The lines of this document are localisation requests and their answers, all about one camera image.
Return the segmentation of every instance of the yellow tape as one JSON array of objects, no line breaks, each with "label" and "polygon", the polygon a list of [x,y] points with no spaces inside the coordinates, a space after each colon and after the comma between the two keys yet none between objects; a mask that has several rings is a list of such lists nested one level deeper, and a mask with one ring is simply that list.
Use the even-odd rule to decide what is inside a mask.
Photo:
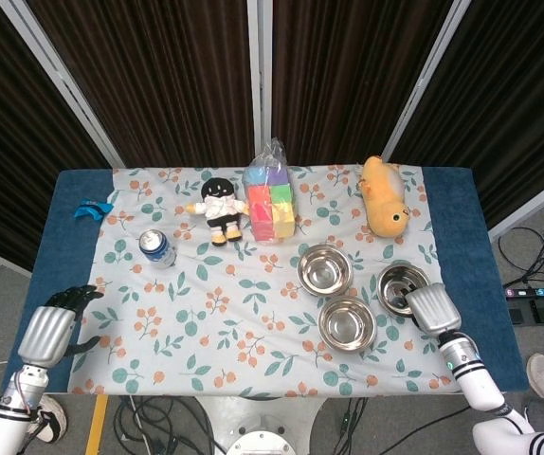
[{"label": "yellow tape", "polygon": [[108,405],[108,395],[98,395],[93,409],[93,419],[91,420],[91,432],[89,433],[89,442],[86,445],[85,455],[98,455],[100,451],[101,432],[103,430],[103,421],[105,420],[105,409]]}]

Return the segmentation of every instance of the curtain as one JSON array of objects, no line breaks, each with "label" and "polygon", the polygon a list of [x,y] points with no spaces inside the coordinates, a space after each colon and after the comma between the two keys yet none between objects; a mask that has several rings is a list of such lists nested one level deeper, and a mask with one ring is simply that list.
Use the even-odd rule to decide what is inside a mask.
[{"label": "curtain", "polygon": [[30,270],[60,171],[108,167],[0,9],[0,256]]},{"label": "curtain", "polygon": [[544,2],[473,2],[392,161],[472,168],[488,227],[544,190]]},{"label": "curtain", "polygon": [[381,155],[450,0],[276,0],[272,133],[291,164]]},{"label": "curtain", "polygon": [[28,0],[129,167],[245,166],[245,0]]}]

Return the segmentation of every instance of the floral tablecloth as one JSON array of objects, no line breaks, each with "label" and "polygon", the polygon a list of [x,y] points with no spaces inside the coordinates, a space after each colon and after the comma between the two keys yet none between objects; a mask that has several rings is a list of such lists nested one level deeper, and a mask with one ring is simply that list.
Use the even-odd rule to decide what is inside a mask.
[{"label": "floral tablecloth", "polygon": [[[68,390],[258,397],[456,391],[433,340],[410,320],[389,315],[375,294],[377,274],[397,260],[441,280],[422,171],[400,168],[411,220],[395,239],[367,229],[359,171],[292,167],[295,236],[260,245],[243,217],[244,239],[215,247],[204,217],[183,207],[200,200],[201,185],[212,176],[234,182],[244,200],[243,170],[115,170],[108,197],[114,210],[102,223],[90,275],[104,297],[89,304],[79,342],[101,340],[76,356]],[[174,266],[153,268],[141,254],[137,239],[148,228],[174,242]],[[349,292],[375,314],[378,335],[364,353],[342,354],[321,341],[317,316],[324,299],[299,285],[300,253],[325,242],[349,256]]]}]

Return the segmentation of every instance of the yellow plush toy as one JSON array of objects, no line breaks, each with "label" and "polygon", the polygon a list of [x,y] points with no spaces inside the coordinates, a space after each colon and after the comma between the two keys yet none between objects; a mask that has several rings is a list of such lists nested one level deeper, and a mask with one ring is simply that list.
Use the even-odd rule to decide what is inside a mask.
[{"label": "yellow plush toy", "polygon": [[380,237],[401,235],[409,215],[405,205],[405,183],[398,173],[398,166],[384,163],[380,156],[371,156],[363,167],[360,190],[373,234]]}]

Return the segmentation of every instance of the plastic bag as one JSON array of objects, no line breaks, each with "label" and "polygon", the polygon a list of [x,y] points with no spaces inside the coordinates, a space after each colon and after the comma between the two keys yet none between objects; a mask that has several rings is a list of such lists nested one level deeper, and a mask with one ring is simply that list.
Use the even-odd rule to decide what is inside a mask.
[{"label": "plastic bag", "polygon": [[273,138],[243,174],[251,231],[257,242],[276,243],[295,232],[295,204],[284,146]]}]

